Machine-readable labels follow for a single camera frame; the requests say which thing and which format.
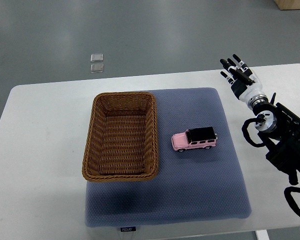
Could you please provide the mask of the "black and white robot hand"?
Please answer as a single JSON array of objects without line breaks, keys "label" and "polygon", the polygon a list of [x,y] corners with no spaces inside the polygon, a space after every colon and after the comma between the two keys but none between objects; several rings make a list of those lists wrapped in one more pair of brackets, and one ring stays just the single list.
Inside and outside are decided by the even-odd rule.
[{"label": "black and white robot hand", "polygon": [[220,59],[224,68],[220,74],[230,84],[235,97],[244,102],[250,110],[267,103],[269,99],[262,91],[263,85],[257,75],[240,57],[236,54],[232,56],[232,59]]}]

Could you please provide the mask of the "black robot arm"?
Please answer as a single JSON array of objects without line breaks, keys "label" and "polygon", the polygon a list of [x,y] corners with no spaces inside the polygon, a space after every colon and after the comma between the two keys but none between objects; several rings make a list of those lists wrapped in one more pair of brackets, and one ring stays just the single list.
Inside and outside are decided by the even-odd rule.
[{"label": "black robot arm", "polygon": [[296,186],[300,173],[300,118],[281,103],[275,104],[275,96],[268,101],[260,94],[250,100],[255,118],[244,122],[242,133],[250,145],[266,147],[265,158]]}]

